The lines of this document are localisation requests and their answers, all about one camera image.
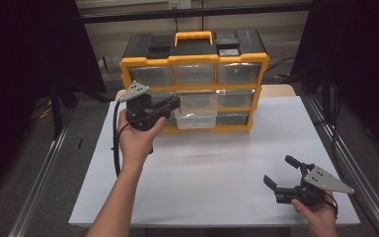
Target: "hand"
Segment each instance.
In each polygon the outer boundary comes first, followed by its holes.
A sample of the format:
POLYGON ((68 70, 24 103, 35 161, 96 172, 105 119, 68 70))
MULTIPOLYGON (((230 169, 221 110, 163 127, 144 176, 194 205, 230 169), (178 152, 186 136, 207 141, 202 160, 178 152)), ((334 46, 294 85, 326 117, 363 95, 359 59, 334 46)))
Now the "hand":
MULTIPOLYGON (((327 191, 328 195, 332 195, 332 191, 327 191)), ((329 203, 334 201, 325 196, 329 203)), ((305 206, 300 200, 293 199, 291 204, 304 216, 309 222, 309 231, 312 237, 338 237, 336 227, 335 211, 325 203, 317 210, 312 210, 305 206)))
MULTIPOLYGON (((119 113, 117 132, 127 123, 127 109, 119 113)), ((166 123, 164 117, 159 118, 155 125, 147 131, 139 131, 128 125, 119 135, 119 147, 122 153, 122 169, 142 168, 147 155, 153 147, 153 140, 161 132, 166 123)))

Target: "gray floor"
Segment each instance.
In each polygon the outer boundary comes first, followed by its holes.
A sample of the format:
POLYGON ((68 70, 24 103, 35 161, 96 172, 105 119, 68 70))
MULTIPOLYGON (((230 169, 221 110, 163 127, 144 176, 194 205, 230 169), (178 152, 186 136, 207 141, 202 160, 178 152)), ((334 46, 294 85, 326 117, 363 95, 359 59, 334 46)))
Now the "gray floor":
MULTIPOLYGON (((284 74, 289 71, 291 64, 284 63, 277 71, 269 72, 265 77, 265 83, 278 83, 273 74, 284 74)), ((114 97, 114 92, 120 87, 118 81, 107 82, 108 94, 114 97)), ((298 95, 301 95, 301 86, 294 84, 298 95)), ((80 99, 78 108, 74 111, 62 109, 64 115, 73 113, 71 126, 68 128, 63 146, 52 167, 50 176, 39 200, 35 215, 31 219, 26 236, 84 236, 86 229, 71 226, 67 223, 76 197, 87 172, 96 142, 100 135, 104 122, 104 115, 108 105, 93 101, 87 96, 77 95, 80 99)), ((308 103, 306 109, 311 112, 308 103)), ((331 142, 319 125, 316 126, 321 135, 328 153, 332 155, 331 142)), ((370 138, 366 133, 366 127, 354 112, 342 103, 341 113, 338 118, 338 131, 360 168, 379 195, 379 143, 370 138)), ((31 125, 28 136, 19 149, 17 157, 10 164, 9 169, 2 177, 0 189, 0 236, 8 236, 17 214, 21 210, 29 191, 34 184, 43 159, 51 145, 52 117, 35 119, 31 125)), ((340 162, 344 178, 353 188, 356 188, 351 176, 348 175, 344 165, 340 162)), ((379 225, 365 203, 363 196, 358 192, 352 203, 361 220, 356 226, 339 227, 341 236, 377 236, 372 223, 379 232, 379 225)), ((219 236, 308 236, 305 226, 286 229, 259 229, 245 228, 224 229, 219 236)), ((200 229, 151 229, 149 236, 208 236, 214 230, 205 232, 200 229)), ((134 230, 133 236, 143 236, 144 231, 134 230)))

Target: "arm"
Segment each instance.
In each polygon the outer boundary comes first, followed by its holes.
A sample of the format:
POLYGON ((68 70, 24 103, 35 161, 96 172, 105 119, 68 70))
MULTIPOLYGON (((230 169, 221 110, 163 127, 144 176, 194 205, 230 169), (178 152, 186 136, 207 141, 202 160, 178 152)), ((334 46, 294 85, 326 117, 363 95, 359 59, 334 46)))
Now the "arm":
MULTIPOLYGON (((330 203, 334 201, 326 196, 326 200, 330 203)), ((293 199, 291 204, 300 212, 309 222, 309 231, 312 237, 338 237, 336 226, 336 217, 334 210, 327 204, 322 203, 319 209, 312 210, 305 206, 298 199, 293 199)))
MULTIPOLYGON (((127 124, 126 110, 120 112, 118 130, 127 124)), ((159 118, 148 131, 138 131, 128 125, 119 137, 122 170, 115 181, 103 208, 100 210, 87 236, 128 236, 137 183, 153 140, 165 125, 159 118)))

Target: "metal rail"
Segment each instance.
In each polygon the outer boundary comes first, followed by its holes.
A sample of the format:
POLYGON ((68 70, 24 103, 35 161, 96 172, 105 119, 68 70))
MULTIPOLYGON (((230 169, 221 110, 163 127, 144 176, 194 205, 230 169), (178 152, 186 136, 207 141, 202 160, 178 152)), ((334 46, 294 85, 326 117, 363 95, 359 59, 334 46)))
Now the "metal rail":
POLYGON ((174 19, 174 18, 190 18, 190 17, 211 17, 225 15, 244 15, 258 13, 281 13, 281 12, 301 12, 309 11, 314 8, 336 7, 339 2, 326 3, 291 3, 291 4, 272 4, 258 5, 249 7, 222 7, 222 8, 194 8, 194 9, 179 9, 165 11, 150 11, 136 13, 116 13, 116 14, 95 14, 83 15, 80 18, 57 18, 57 19, 37 19, 33 20, 41 24, 51 23, 108 23, 108 22, 127 22, 140 20, 157 20, 157 19, 174 19))
MULTIPOLYGON (((308 98, 309 103, 312 106, 316 116, 319 120, 324 120, 324 115, 322 113, 322 106, 315 98, 308 98)), ((323 123, 324 130, 328 135, 329 139, 332 140, 334 137, 334 127, 328 123, 323 123)), ((365 175, 362 173, 352 154, 347 149, 341 137, 336 134, 335 148, 339 153, 341 160, 345 164, 355 183, 357 184, 359 190, 367 201, 369 207, 371 208, 374 216, 379 222, 379 196, 374 191, 373 187, 370 185, 365 175)))
POLYGON ((51 143, 47 156, 45 157, 41 169, 38 172, 36 181, 33 184, 29 196, 27 197, 24 206, 18 214, 8 237, 23 237, 26 235, 27 229, 38 206, 38 202, 41 197, 42 191, 44 190, 48 176, 51 173, 51 169, 57 159, 58 152, 60 151, 61 145, 63 144, 69 124, 72 121, 73 114, 74 112, 69 110, 67 118, 65 120, 65 126, 63 126, 58 137, 51 143))

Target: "wall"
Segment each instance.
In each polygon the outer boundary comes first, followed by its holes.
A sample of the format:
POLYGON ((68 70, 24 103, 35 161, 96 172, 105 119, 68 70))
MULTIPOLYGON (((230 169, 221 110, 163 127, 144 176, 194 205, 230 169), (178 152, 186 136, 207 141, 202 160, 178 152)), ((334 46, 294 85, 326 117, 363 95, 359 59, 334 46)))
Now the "wall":
MULTIPOLYGON (((265 4, 298 3, 299 0, 192 0, 193 8, 255 6, 265 4)), ((82 15, 130 13, 167 10, 168 1, 161 0, 77 0, 82 15)), ((308 12, 266 13, 219 17, 177 19, 179 31, 231 31, 255 28, 259 31, 271 61, 294 56, 297 52, 308 12)), ((129 38, 138 33, 155 35, 175 32, 175 19, 135 22, 88 24, 86 30, 97 57, 122 56, 129 38)))

